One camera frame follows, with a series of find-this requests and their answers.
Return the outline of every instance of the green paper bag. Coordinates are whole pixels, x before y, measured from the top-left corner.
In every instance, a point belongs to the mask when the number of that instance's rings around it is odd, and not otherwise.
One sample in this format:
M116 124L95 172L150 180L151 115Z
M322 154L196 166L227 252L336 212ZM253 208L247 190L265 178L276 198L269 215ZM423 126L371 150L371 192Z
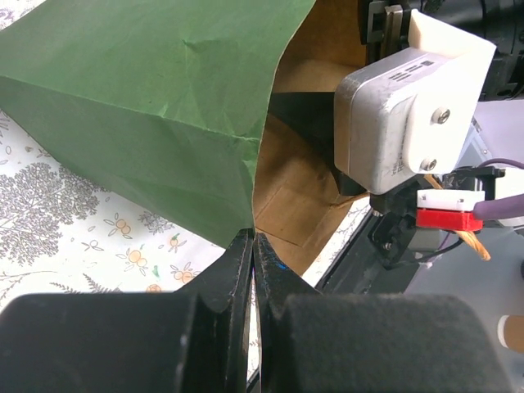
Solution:
M253 226L273 77L314 0L47 0L0 108L64 166L221 246Z

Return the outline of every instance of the screw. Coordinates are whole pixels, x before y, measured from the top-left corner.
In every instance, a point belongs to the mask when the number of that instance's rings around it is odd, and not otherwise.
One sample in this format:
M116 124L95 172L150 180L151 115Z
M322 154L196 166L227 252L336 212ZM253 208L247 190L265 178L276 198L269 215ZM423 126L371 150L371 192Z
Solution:
M433 113L432 120L435 123L443 124L448 121L450 115L451 111L449 109L439 108Z
M420 168L426 171L434 170L436 167L436 160L426 158L421 164Z

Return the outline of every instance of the orange flower print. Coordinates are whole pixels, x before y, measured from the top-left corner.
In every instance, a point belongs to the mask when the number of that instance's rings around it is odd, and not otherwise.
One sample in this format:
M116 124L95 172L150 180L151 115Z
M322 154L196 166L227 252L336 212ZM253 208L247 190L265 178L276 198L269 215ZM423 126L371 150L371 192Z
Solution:
M160 285L151 284L146 288L146 292L162 292L162 288L160 288Z
M180 233L177 233L176 235L170 238L169 245L171 246L171 248L169 249L168 252L171 252L174 250L174 253L176 254L178 252L178 248L187 243L187 240L184 240L183 242L181 242L178 236L180 236Z
M183 269L179 269L174 265L171 265L171 273L174 275L175 280L179 280L184 284L187 284L193 280L200 272L193 272L191 262L187 262Z
M147 260L142 256L142 247L140 247L139 250L132 250L128 248L128 250L124 254L117 254L116 256L119 257L121 260L126 260L125 264L128 265L124 271L128 272L131 269L138 268L138 271L142 274L142 276L146 275L146 269L147 267Z
M111 221L110 219L104 219L104 223L114 227L111 231L109 231L107 236L113 236L115 233L120 232L122 233L123 238L129 239L129 240L133 239L132 237L129 236L129 234L131 233L131 227L128 225L128 223L125 220L119 217L118 213L115 213L115 221Z

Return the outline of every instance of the red connector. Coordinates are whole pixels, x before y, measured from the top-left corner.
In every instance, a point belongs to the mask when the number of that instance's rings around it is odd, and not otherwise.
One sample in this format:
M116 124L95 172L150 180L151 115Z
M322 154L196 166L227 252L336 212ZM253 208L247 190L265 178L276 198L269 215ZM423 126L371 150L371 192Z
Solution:
M471 211L417 209L417 226L446 231L476 232L484 227Z

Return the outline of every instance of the green paper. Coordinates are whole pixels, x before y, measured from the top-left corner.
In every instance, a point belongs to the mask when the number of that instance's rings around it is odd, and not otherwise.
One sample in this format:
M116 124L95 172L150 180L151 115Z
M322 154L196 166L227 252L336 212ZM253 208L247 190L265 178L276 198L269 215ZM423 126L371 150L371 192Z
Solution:
M65 167L226 246L314 0L47 0L0 32L0 108Z

